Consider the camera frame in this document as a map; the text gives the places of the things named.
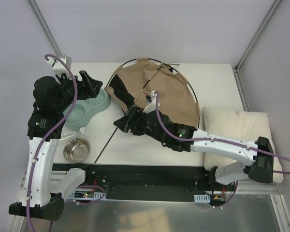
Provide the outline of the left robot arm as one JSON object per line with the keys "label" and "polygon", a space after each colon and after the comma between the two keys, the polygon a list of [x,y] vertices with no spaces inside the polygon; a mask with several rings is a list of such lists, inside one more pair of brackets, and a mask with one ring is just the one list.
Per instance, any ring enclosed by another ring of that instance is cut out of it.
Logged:
{"label": "left robot arm", "polygon": [[9,206],[15,216],[57,221],[65,201],[78,188],[88,188],[92,175],[80,168],[71,168],[57,183],[50,186],[54,156],[67,116],[77,100],[96,98],[102,81],[80,71],[81,80],[61,76],[44,76],[34,83],[33,113],[28,121],[29,161],[24,193]]}

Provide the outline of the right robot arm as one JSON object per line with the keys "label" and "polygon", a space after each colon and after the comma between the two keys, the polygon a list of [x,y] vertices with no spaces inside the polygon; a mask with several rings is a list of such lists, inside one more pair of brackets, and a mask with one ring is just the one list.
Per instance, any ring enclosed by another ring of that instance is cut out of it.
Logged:
{"label": "right robot arm", "polygon": [[220,190],[224,185],[243,179],[264,184],[274,181],[274,158],[270,155],[273,150],[265,137],[256,141],[227,139],[193,126],[174,123],[159,110],[144,110],[136,106],[113,125],[122,132],[148,135],[174,151],[212,153],[234,160],[234,163],[210,169],[208,186],[212,190]]}

